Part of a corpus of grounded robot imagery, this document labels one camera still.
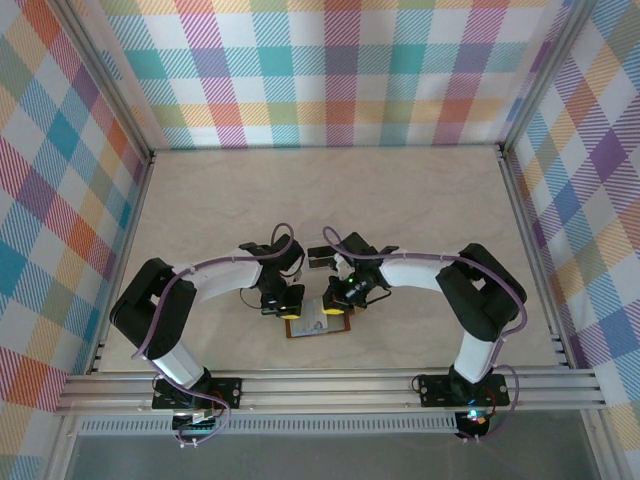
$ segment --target plaid backdrop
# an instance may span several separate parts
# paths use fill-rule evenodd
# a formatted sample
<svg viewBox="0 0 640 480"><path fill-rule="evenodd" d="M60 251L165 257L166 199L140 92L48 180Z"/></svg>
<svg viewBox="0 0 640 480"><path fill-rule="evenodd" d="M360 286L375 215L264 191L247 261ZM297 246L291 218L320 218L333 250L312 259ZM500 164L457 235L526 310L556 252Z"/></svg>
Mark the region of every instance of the plaid backdrop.
<svg viewBox="0 0 640 480"><path fill-rule="evenodd" d="M573 0L99 3L152 143L194 148L495 143Z"/></svg>
<svg viewBox="0 0 640 480"><path fill-rule="evenodd" d="M45 0L0 3L0 479L34 478L142 163Z"/></svg>
<svg viewBox="0 0 640 480"><path fill-rule="evenodd" d="M516 148L563 321L640 478L640 0L601 0Z"/></svg>

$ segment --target marble-pattern surface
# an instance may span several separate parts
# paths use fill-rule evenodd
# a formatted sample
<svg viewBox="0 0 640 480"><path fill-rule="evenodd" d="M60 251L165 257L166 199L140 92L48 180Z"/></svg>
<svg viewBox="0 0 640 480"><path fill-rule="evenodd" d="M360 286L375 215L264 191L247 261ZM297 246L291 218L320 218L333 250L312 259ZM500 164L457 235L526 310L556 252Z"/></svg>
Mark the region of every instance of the marble-pattern surface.
<svg viewBox="0 0 640 480"><path fill-rule="evenodd" d="M299 149L161 153L126 268L126 286L149 258L195 262L239 243L267 243L287 221L301 242L324 225L355 230L378 248L457 252L485 245L525 286L530 322L500 359L552 365L547 323L493 149ZM307 297L325 273L303 277ZM255 291L245 292L257 301ZM347 333L286 339L284 321L262 317L229 292L192 310L183 340L213 369L446 367L462 328L444 296L412 288L352 318ZM110 329L101 370L146 369L132 345Z"/></svg>

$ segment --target purple cable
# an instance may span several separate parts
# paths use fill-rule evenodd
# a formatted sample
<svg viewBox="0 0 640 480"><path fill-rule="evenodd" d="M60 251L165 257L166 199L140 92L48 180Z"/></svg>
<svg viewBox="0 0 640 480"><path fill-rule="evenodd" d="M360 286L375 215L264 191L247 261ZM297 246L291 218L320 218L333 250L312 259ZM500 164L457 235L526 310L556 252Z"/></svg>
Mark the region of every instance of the purple cable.
<svg viewBox="0 0 640 480"><path fill-rule="evenodd" d="M200 397L200 398L204 398L205 400L211 400L212 402L217 403L218 405L222 405L224 407L225 416L224 416L224 420L222 421L222 423L220 423L220 425L218 425L218 427L213 432L208 433L207 435L205 435L204 437L200 438L199 440L194 440L191 443L191 445L196 447L196 446L206 442L207 440L209 440L209 439L215 437L216 435L218 435L229 424L229 421L231 420L231 406L227 402L225 402L223 399L218 398L218 397L214 397L214 396L211 396L211 395L207 395L205 393L194 392L192 390L189 390L188 388L180 385L178 382L173 380L169 375L164 373L160 367L158 367L157 365L154 365L151 362L149 362L149 363L158 372L158 374L169 385L171 385L173 388L175 388L177 390L180 390L182 393L186 393L187 395L193 395L194 397ZM178 429L178 440L180 441L181 445L189 445L182 438L182 431L180 429Z"/></svg>
<svg viewBox="0 0 640 480"><path fill-rule="evenodd" d="M328 233L330 233L335 237L335 239L337 240L337 243L334 243L329 238ZM387 253L387 254L376 254L376 255L358 255L355 253L348 252L339 246L339 243L342 242L342 239L340 238L340 235L338 234L338 232L336 232L334 228L329 226L324 227L322 229L322 236L324 237L325 241L329 244L329 246L333 248L336 252L338 252L340 255L342 255L343 257L350 257L356 260L386 260L389 258L415 258L418 260L462 262L481 271L482 273L487 275L489 278L491 278L491 280L493 280L498 285L500 285L507 292L507 294L509 294L509 296L513 299L516 306L520 310L520 315L522 316L522 319L520 320L520 323L517 326L503 332L502 335L500 335L500 338L498 338L496 342L496 348L493 350L493 354L491 355L491 359L490 359L491 365L495 364L495 361L498 358L498 354L500 353L500 350L504 345L504 338L519 332L527 325L527 321L528 321L527 310L524 306L524 303L522 303L522 300L520 300L520 297L515 292L515 290L511 288L511 286L507 282L505 282L502 278L500 278L495 272L488 269L484 265L481 265L478 262L475 262L465 257L461 257L459 255L438 255L435 253Z"/></svg>
<svg viewBox="0 0 640 480"><path fill-rule="evenodd" d="M491 435L495 435L496 432L499 432L500 430L502 430L504 428L504 425L507 423L507 420L509 420L509 417L511 416L511 414L515 411L516 407L518 406L518 400L520 399L520 379L518 378L518 374L516 373L515 368L513 368L510 365L498 365L495 370L499 370L501 368L506 368L507 370L509 370L511 372L511 375L513 375L513 381L515 383L515 388L513 391L513 400L511 401L511 406L509 407L509 410L507 410L507 413L505 413L504 416L504 420L498 424L497 427L495 427L493 430L491 430L489 433L487 433L487 435L485 435L485 437Z"/></svg>
<svg viewBox="0 0 640 480"><path fill-rule="evenodd" d="M156 332L156 328L158 327L158 322L160 320L160 313L162 312L162 309L164 308L164 302L167 298L167 295L169 294L169 291L171 290L171 288L178 282L178 280L180 280L182 277L184 277L185 275L191 273L192 271L195 270L199 270L201 268L204 267L209 267L211 265L217 265L219 263L227 263L227 262L257 262L258 260L270 260L273 258L278 258L282 255L284 255L284 253L289 250L289 248L291 247L291 245L293 245L293 227L291 227L291 225L289 225L288 223L279 223L275 226L275 228L273 229L273 233L271 234L271 238L273 239L275 237L276 232L281 228L281 227L286 227L289 230L289 242L285 245L285 247L276 252L276 253L271 253L269 255L262 255L262 256L258 256L258 257L220 257L220 258L213 258L211 260L205 260L204 262L201 263L197 263L196 265L194 265L193 267L190 268L185 268L183 271L181 271L180 273L176 274L171 280L169 280L169 283L167 283L167 286L164 287L164 290L162 291L162 294L160 295L160 299L158 300L158 305L156 306L156 310L153 313L153 318L151 319L151 325L149 326L149 330L147 331L147 336L144 337L144 340L142 341L142 343L140 344L140 347L138 348L138 350L135 351L135 353L133 355L131 355L131 359L135 360L139 357L141 357L142 355L145 354L147 348L149 348L149 344L151 343L151 339L153 338L154 333Z"/></svg>

